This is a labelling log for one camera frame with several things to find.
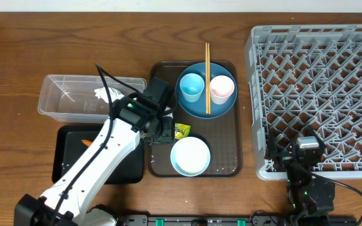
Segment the blue plate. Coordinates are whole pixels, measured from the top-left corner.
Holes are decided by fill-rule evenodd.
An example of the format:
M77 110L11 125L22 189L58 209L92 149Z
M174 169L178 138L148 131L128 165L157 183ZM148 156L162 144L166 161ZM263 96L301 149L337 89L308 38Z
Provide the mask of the blue plate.
M229 111L237 99L237 83L234 77L231 75L231 73L225 69L224 67L217 65L215 63L211 63L211 80L218 76L218 75L225 75L231 78L234 82L234 92L231 94L230 98L227 100L226 103L222 105L217 105L213 103L212 101L212 108L211 108L211 114L206 114L206 92L203 92L202 95L199 97L199 100L193 103L187 102L181 92L180 88L180 80L181 78L188 74L188 73L196 73L200 75L204 80L206 77L206 68L205 63L196 63L194 65L189 66L187 69L185 69L181 75L179 76L176 84L175 91L177 93L178 102L181 105L181 107L188 112L190 115L201 118L201 119L213 119L219 116L224 115L227 111Z

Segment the white wall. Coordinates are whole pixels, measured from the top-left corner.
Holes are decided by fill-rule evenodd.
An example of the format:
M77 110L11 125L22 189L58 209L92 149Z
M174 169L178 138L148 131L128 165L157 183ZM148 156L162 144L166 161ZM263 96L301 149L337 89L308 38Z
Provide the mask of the white wall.
M0 11L362 13L362 0L0 0Z

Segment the black tray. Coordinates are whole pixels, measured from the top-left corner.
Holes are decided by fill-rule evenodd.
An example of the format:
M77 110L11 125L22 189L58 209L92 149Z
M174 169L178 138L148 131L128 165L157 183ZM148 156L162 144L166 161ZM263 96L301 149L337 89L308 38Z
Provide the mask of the black tray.
M157 63L151 76L156 76L173 86L178 76L196 62L160 62ZM234 65L228 61L213 61L225 67L237 82ZM191 125L189 136L196 136L209 143L211 162L199 177L229 177L236 175L241 169L241 140L239 132L238 99L233 108L215 119L199 119L186 113L181 106L174 112L176 123ZM153 144L149 148L148 167L150 172L159 177L184 177L178 174L170 162L173 144Z
M93 141L101 130L96 126L63 126L58 130L53 165L53 182L57 182L86 151L82 139ZM143 145L123 159L105 182L106 185L137 183L143 177Z

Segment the plastic bin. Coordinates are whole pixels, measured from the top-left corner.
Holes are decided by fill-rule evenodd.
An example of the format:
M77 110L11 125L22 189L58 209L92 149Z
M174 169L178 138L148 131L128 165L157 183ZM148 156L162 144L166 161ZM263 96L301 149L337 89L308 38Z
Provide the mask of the plastic bin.
M108 87L128 95L133 90L105 77ZM146 89L143 78L116 77L140 92ZM38 112L59 122L104 123L108 118L108 104L95 96L95 89L103 88L100 76L48 75L45 77L38 101Z
M268 131L289 150L310 124L327 146L312 171L362 178L362 24L256 26L244 54L258 177L287 179L264 158Z

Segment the blue cup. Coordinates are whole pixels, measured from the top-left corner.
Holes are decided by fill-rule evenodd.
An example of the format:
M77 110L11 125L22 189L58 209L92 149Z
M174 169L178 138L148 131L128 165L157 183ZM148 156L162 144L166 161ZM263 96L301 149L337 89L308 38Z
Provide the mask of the blue cup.
M181 78L180 88L185 100L192 103L199 99L205 88L205 82L200 75L189 73Z

